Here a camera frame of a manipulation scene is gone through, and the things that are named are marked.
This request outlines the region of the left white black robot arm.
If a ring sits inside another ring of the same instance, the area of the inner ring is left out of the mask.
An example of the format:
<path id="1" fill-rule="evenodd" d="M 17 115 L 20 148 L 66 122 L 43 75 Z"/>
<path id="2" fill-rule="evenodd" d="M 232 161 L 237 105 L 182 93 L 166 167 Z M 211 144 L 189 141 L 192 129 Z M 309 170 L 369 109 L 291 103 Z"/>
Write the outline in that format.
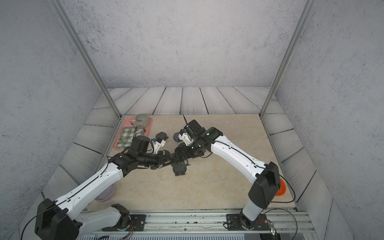
<path id="1" fill-rule="evenodd" d="M 131 146 L 114 155 L 100 171 L 69 193 L 55 201 L 46 199 L 38 206 L 35 233 L 42 240 L 75 240 L 80 233 L 102 228 L 132 231 L 130 212 L 120 204 L 94 213 L 89 218 L 80 217 L 82 210 L 104 190 L 121 180 L 138 167 L 152 170 L 171 165 L 176 154 L 167 150 L 148 153 L 154 146 L 145 136 L 135 137 Z"/>

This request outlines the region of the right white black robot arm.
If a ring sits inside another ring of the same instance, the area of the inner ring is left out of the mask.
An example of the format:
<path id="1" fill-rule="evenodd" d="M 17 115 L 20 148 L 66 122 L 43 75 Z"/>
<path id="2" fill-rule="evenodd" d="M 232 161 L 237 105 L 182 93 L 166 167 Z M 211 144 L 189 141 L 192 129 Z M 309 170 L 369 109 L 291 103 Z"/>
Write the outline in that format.
<path id="1" fill-rule="evenodd" d="M 186 173 L 188 160 L 202 157 L 206 151 L 217 155 L 252 183 L 249 200 L 240 212 L 240 223 L 245 230 L 252 230 L 256 219 L 266 209 L 281 188 L 278 166 L 253 158 L 232 143 L 220 130 L 203 128 L 196 120 L 187 123 L 173 135 L 179 146 L 175 148 L 173 170 L 176 176 Z"/>

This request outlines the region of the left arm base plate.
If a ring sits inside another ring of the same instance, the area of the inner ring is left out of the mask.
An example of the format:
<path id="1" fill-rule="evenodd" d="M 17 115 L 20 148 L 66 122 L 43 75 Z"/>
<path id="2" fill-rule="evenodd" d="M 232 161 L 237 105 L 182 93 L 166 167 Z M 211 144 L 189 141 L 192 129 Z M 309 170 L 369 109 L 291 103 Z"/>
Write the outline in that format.
<path id="1" fill-rule="evenodd" d="M 103 232 L 142 232 L 144 230 L 146 215 L 127 215 L 120 217 L 118 223 L 112 227 L 103 228 Z"/>

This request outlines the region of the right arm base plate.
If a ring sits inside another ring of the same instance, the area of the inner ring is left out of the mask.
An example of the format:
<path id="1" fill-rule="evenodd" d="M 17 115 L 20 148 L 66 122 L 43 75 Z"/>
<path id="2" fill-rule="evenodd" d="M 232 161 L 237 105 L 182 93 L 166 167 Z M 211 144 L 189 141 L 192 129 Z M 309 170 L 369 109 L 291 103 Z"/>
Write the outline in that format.
<path id="1" fill-rule="evenodd" d="M 227 214 L 223 225 L 229 231 L 269 231 L 271 229 L 265 214 L 260 214 L 254 221 L 250 221 L 241 214 Z"/>

